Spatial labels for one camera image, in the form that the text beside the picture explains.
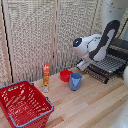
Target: cable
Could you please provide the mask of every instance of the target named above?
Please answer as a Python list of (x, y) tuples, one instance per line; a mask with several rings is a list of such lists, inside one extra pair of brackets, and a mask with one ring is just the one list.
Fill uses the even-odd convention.
[(118, 36), (117, 38), (115, 38), (115, 39), (113, 40), (113, 42), (115, 42), (117, 39), (119, 39), (119, 37), (120, 37), (120, 35), (122, 34), (122, 32), (123, 32), (123, 30), (124, 30), (124, 27), (126, 26), (127, 22), (128, 22), (128, 18), (126, 19), (126, 21), (125, 21), (125, 23), (124, 23), (124, 26), (123, 26), (123, 28), (122, 28), (122, 30), (121, 30), (119, 36)]

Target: red cup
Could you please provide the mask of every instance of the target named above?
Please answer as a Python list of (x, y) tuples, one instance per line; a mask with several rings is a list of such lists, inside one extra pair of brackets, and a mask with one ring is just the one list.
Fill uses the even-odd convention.
[(70, 80), (70, 74), (73, 73), (72, 71), (69, 70), (63, 70), (60, 72), (60, 79), (64, 82), (69, 82)]

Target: basket handle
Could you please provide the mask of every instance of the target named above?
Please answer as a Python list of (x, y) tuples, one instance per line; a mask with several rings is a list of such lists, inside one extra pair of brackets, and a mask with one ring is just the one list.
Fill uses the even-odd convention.
[(34, 119), (28, 121), (27, 123), (25, 123), (25, 124), (23, 124), (23, 125), (20, 125), (20, 126), (19, 126), (19, 125), (16, 125), (16, 123), (15, 123), (13, 117), (12, 117), (11, 115), (9, 115), (9, 117), (11, 118), (11, 121), (12, 121), (13, 125), (14, 125), (16, 128), (22, 128), (22, 127), (24, 127), (24, 126), (26, 126), (26, 125), (32, 123), (33, 121), (39, 119), (40, 117), (45, 116), (46, 114), (52, 112), (53, 109), (54, 109), (53, 105), (51, 104), (51, 102), (50, 102), (47, 98), (46, 98), (46, 101), (51, 105), (51, 107), (52, 107), (51, 110), (49, 110), (49, 111), (47, 111), (47, 112), (41, 114), (40, 116), (38, 116), (38, 117), (36, 117), (36, 118), (34, 118)]
[(7, 88), (7, 87), (9, 87), (9, 86), (12, 86), (12, 85), (15, 85), (15, 84), (18, 84), (18, 83), (22, 83), (22, 82), (28, 82), (30, 85), (33, 85), (33, 84), (30, 83), (28, 80), (23, 80), (23, 81), (19, 81), (19, 82), (16, 82), (16, 83), (12, 83), (12, 84), (9, 84), (9, 85), (0, 87), (0, 89)]

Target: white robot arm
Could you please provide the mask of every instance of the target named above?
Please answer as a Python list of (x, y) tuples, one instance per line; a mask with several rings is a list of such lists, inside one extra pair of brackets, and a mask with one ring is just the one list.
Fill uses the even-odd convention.
[(101, 11), (102, 36), (94, 34), (75, 39), (73, 49), (82, 58), (82, 61), (77, 64), (81, 71), (92, 61), (101, 61), (105, 58), (127, 7), (128, 0), (104, 0)]

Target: red basket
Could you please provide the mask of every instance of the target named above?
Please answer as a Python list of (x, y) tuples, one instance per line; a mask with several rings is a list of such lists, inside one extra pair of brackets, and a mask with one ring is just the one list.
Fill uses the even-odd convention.
[(12, 128), (44, 128), (54, 111), (49, 100), (28, 81), (1, 87), (0, 106)]

